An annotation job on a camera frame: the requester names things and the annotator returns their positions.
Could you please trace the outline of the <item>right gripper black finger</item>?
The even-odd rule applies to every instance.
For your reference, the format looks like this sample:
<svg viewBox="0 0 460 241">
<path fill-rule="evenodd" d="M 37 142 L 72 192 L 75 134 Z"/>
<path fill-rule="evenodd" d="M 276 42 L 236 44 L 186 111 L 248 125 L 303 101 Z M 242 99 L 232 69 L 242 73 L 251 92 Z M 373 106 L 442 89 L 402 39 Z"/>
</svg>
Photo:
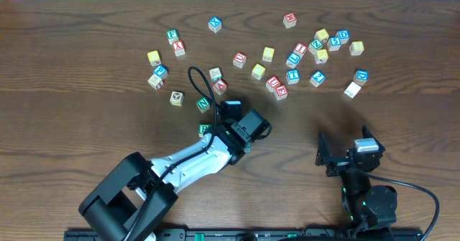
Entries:
<svg viewBox="0 0 460 241">
<path fill-rule="evenodd" d="M 318 149 L 316 154 L 315 164 L 317 166 L 327 165 L 329 163 L 330 154 L 328 151 L 328 146 L 326 138 L 322 132 L 318 133 Z"/>
<path fill-rule="evenodd" d="M 366 125 L 362 126 L 362 138 L 367 139 L 367 138 L 374 138 L 374 135 L 370 132 L 368 127 Z"/>
</svg>

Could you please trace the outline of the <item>green R block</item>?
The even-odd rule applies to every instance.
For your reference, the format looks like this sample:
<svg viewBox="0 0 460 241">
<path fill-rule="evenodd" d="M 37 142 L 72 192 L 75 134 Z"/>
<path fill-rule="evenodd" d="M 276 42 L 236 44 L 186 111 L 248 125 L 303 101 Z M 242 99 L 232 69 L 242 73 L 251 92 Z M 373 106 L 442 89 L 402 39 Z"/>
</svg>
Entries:
<svg viewBox="0 0 460 241">
<path fill-rule="evenodd" d="M 198 127 L 198 136 L 203 137 L 205 134 L 209 133 L 211 125 L 210 124 L 199 124 Z"/>
</svg>

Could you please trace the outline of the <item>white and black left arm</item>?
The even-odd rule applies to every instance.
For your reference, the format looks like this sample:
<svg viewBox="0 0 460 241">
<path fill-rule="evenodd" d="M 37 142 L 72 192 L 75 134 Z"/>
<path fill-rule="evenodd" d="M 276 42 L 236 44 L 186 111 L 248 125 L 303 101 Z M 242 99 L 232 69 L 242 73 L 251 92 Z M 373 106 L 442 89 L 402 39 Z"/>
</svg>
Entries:
<svg viewBox="0 0 460 241">
<path fill-rule="evenodd" d="M 217 123 L 195 144 L 163 158 L 126 156 L 82 201 L 78 211 L 102 240 L 153 240 L 184 188 L 236 164 L 272 127 L 257 111 L 223 101 Z"/>
</svg>

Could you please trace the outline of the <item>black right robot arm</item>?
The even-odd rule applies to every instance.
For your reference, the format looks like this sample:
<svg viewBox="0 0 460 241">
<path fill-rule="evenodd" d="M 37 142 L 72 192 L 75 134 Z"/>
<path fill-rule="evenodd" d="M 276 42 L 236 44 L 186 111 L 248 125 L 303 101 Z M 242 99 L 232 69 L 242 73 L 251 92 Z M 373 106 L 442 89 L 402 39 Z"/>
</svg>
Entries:
<svg viewBox="0 0 460 241">
<path fill-rule="evenodd" d="M 380 165 L 384 146 L 362 127 L 362 138 L 354 141 L 354 147 L 345 156 L 332 156 L 326 138 L 318 133 L 316 165 L 326 166 L 328 177 L 341 178 L 342 204 L 351 218 L 345 235 L 356 238 L 359 232 L 388 228 L 397 221 L 397 192 L 391 186 L 372 185 L 367 175 Z"/>
</svg>

